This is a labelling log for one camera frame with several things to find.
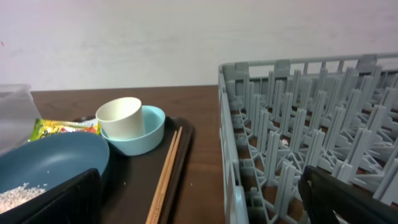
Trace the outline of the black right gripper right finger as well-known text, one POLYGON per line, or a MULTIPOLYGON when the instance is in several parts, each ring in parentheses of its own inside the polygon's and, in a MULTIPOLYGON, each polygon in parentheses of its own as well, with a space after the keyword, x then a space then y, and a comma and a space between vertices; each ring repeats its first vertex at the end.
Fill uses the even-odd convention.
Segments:
POLYGON ((314 166, 306 166, 298 182, 311 223, 397 224, 397 211, 314 166))

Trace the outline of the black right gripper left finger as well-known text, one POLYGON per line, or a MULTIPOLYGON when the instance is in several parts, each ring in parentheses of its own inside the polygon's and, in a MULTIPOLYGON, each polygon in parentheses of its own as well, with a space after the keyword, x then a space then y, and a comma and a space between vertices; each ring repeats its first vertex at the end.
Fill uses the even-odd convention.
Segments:
POLYGON ((1 223, 99 223, 101 177, 90 168, 1 214, 1 223))

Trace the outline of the wooden chopstick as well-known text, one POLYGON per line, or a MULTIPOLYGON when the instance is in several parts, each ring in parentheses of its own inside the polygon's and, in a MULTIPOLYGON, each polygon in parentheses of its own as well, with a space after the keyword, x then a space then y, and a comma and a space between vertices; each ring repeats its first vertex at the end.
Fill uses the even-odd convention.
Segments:
POLYGON ((162 188, 161 188, 161 191, 160 191, 160 195, 159 195, 158 201, 156 203, 155 213, 154 213, 153 219, 150 222, 150 224, 159 222, 161 210, 162 210, 163 203, 164 203, 165 194, 167 192, 167 188, 168 188, 169 181, 170 181, 170 176, 171 176, 171 173, 172 173, 172 169, 173 169, 174 162, 175 162, 175 157, 177 155, 178 146, 179 146, 180 138, 181 138, 181 135, 182 135, 182 129, 183 129, 183 127, 181 126, 179 128, 179 131, 177 132, 177 138, 175 140, 174 148, 172 150, 172 154, 171 154, 171 157, 169 159, 169 165, 167 167, 167 171, 166 171, 166 174, 165 174, 164 182, 163 182, 163 185, 162 185, 162 188))
POLYGON ((149 224, 152 221, 152 219, 153 219, 153 216, 154 216, 154 213, 155 213, 155 208, 156 208, 156 203, 158 201, 158 198, 159 198, 159 195, 160 195, 160 191, 161 191, 161 188, 162 188, 162 185, 163 185, 163 182, 164 182, 164 178, 165 178, 165 174, 166 174, 166 171, 167 171, 167 167, 169 165, 169 159, 171 157, 172 150, 174 148, 174 144, 175 144, 176 138, 177 138, 177 131, 174 132, 172 141, 170 143, 170 147, 169 147, 167 156, 165 158, 165 162, 164 162, 164 165, 163 165, 163 168, 162 168, 162 172, 161 172, 161 175, 159 177, 157 188, 155 190, 155 194, 153 196, 153 200, 152 200, 152 203, 151 203, 151 206, 150 206, 150 210, 149 210, 149 213, 148 213, 148 216, 147 216, 147 219, 146 219, 146 224, 149 224))

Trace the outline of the white cup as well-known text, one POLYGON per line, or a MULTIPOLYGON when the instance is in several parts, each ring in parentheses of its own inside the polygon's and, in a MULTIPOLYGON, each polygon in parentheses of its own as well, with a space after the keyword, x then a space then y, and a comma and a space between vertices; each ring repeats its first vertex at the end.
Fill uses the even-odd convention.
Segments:
POLYGON ((96 119, 110 139, 129 140, 145 135, 142 102, 135 97, 111 100, 98 108, 96 119))

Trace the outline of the light blue bowl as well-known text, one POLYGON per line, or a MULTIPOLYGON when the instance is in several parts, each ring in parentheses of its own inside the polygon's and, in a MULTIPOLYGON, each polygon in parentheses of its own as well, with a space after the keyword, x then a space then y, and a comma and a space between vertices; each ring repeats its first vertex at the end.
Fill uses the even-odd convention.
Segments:
POLYGON ((142 107, 146 133, 135 139, 116 140, 109 138, 103 128, 101 135, 124 156, 139 156, 155 149, 163 139, 165 130, 165 113, 156 106, 142 107))

